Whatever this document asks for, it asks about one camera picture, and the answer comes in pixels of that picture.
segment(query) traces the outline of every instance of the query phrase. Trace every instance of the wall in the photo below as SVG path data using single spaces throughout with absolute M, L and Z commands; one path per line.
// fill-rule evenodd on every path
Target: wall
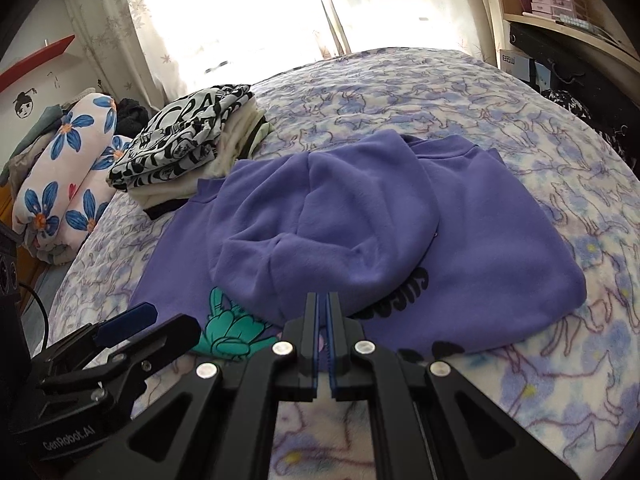
M 40 0 L 0 60 L 0 72 L 44 47 L 44 40 L 53 43 L 73 33 L 64 0 Z M 29 72 L 0 93 L 0 167 L 44 108 L 64 103 L 88 87 L 97 88 L 97 77 L 79 41 L 74 40 L 64 54 Z M 28 117 L 20 118 L 14 101 L 20 92 L 32 88 L 37 92 L 28 93 L 33 109 Z

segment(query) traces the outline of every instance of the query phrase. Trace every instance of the teal graphic print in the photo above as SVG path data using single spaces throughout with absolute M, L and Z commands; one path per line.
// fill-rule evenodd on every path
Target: teal graphic print
M 194 352 L 239 361 L 278 341 L 275 336 L 258 339 L 271 325 L 247 314 L 219 288 L 211 291 L 209 306 L 211 314 Z

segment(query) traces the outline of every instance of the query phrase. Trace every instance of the gray cloth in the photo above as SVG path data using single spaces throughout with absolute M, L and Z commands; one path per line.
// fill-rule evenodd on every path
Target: gray cloth
M 18 196 L 22 183 L 26 180 L 31 168 L 33 168 L 39 156 L 42 155 L 42 152 L 47 149 L 47 146 L 55 135 L 56 131 L 52 130 L 38 137 L 35 142 L 31 146 L 28 146 L 22 153 L 9 159 L 9 186 L 11 188 L 12 200 L 15 200 L 15 197 Z
M 40 118 L 24 136 L 24 139 L 15 147 L 14 152 L 9 157 L 9 160 L 31 146 L 38 137 L 41 137 L 52 130 L 57 130 L 60 127 L 60 124 L 62 124 L 62 121 L 60 120 L 62 115 L 64 114 L 60 105 L 47 106 Z M 7 161 L 4 168 L 2 168 L 2 174 L 0 174 L 0 186 L 6 186 L 7 182 L 9 182 L 9 161 Z

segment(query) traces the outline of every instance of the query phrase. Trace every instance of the black clamp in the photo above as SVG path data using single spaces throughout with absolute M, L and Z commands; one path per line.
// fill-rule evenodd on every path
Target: black clamp
M 130 422 L 145 379 L 197 344 L 198 322 L 177 316 L 132 339 L 105 364 L 85 366 L 156 318 L 153 305 L 140 304 L 108 321 L 85 325 L 31 360 L 8 421 L 9 433 L 27 456 L 77 460 Z
M 342 316 L 337 294 L 309 294 L 304 317 L 285 325 L 281 341 L 246 362 L 200 360 L 66 480 L 266 479 L 278 402 L 316 396 L 320 308 L 332 396 L 368 401 L 379 480 L 577 479 L 455 368 L 405 361 L 367 341 Z M 158 330 L 168 335 L 174 322 Z

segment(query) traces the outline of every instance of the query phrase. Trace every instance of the wooden cabinet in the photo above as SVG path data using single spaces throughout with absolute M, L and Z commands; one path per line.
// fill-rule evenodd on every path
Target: wooden cabinet
M 510 23 L 527 23 L 549 31 L 554 39 L 607 76 L 636 104 L 640 104 L 640 56 L 628 35 L 602 0 L 585 0 L 590 22 L 605 29 L 618 46 L 566 25 L 523 16 L 520 0 L 488 0 L 496 50 L 514 49 L 510 43 Z

